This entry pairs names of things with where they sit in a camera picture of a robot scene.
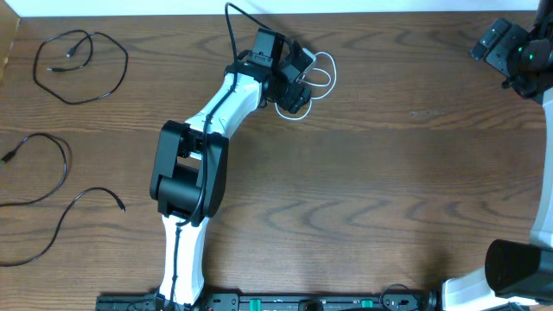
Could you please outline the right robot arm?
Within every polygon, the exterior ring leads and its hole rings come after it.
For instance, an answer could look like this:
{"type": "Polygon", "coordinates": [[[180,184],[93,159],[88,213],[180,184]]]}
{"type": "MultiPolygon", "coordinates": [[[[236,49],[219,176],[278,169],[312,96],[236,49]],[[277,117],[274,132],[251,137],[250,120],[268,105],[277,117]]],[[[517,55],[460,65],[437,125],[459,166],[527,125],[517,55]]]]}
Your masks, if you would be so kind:
{"type": "Polygon", "coordinates": [[[470,56],[504,76],[502,88],[540,106],[545,123],[543,175],[537,211],[525,242],[494,239],[483,265],[446,279],[430,310],[529,310],[552,303],[552,3],[541,1],[531,29],[499,18],[470,56]]]}

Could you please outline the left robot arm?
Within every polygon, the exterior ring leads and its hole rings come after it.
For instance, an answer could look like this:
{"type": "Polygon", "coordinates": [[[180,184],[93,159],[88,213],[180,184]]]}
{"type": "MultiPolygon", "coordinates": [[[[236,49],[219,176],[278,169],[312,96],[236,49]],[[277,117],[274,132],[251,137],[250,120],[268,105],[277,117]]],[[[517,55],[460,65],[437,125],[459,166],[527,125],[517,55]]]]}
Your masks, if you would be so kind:
{"type": "Polygon", "coordinates": [[[166,234],[159,310],[190,310],[201,296],[207,224],[225,194],[232,135],[265,100],[291,114],[311,101],[300,79],[316,57],[298,42],[259,29],[252,49],[233,56],[212,99],[185,122],[161,129],[149,190],[166,234]]]}

